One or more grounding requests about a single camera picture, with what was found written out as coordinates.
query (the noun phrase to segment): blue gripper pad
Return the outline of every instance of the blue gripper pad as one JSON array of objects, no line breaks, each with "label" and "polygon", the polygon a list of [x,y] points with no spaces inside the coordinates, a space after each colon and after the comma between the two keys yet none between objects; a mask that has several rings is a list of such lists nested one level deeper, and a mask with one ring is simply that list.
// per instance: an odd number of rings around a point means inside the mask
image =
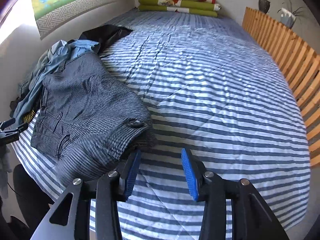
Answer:
[{"label": "blue gripper pad", "polygon": [[189,156],[185,148],[183,148],[181,152],[181,161],[182,161],[184,174],[186,176],[189,193],[193,197],[193,200],[197,201],[199,197],[197,180],[196,180],[195,173],[192,169],[192,165],[191,165],[192,160],[189,159]]},{"label": "blue gripper pad", "polygon": [[136,182],[136,177],[137,177],[139,166],[140,166],[140,160],[141,160],[141,152],[140,150],[137,150],[137,152],[135,153],[135,158],[133,160],[131,169],[128,173],[128,177],[125,180],[124,195],[126,196],[126,198],[130,197],[132,194],[133,187]]}]

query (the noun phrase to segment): wooden headboard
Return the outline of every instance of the wooden headboard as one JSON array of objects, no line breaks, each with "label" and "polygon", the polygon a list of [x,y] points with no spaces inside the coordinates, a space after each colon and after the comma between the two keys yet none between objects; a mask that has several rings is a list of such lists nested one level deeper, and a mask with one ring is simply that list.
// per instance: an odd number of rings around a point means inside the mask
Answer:
[{"label": "wooden headboard", "polygon": [[320,163],[320,55],[282,23],[246,8],[242,27],[265,49],[287,80],[307,128],[310,165]]}]

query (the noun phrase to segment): striped bedsheet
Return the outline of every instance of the striped bedsheet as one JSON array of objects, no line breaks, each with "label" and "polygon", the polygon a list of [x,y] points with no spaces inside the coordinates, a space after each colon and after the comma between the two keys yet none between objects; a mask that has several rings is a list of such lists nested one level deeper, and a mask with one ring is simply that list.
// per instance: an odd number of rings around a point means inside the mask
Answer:
[{"label": "striped bedsheet", "polygon": [[[204,203],[189,195],[183,147],[224,179],[248,178],[285,229],[300,222],[308,202],[308,142],[271,57],[231,19],[134,9],[108,23],[134,30],[100,57],[148,106],[158,139],[143,153],[132,196],[118,203],[123,238],[198,239]],[[63,187],[55,160],[30,147],[36,117],[13,148],[56,199]],[[232,236],[230,203],[226,239]]]}]

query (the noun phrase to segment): vase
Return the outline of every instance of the vase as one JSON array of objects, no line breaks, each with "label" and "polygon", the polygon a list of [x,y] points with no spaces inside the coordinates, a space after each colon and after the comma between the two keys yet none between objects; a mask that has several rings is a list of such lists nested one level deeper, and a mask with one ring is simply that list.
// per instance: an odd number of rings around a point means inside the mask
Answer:
[{"label": "vase", "polygon": [[285,26],[287,26],[288,28],[292,28],[295,21],[296,21],[296,17],[292,14],[292,12],[288,11],[285,8],[281,9],[281,19],[280,22],[282,22]]},{"label": "vase", "polygon": [[270,2],[268,0],[259,0],[259,10],[267,13],[270,8]]}]

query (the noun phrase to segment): gray knit sweater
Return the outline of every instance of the gray knit sweater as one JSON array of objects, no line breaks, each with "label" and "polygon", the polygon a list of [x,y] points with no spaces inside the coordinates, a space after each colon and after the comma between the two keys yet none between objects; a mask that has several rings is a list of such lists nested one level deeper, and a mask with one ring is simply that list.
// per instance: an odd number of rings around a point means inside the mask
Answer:
[{"label": "gray knit sweater", "polygon": [[58,159],[63,185],[99,178],[136,147],[156,143],[147,107],[95,53],[63,62],[43,86],[31,146]]}]

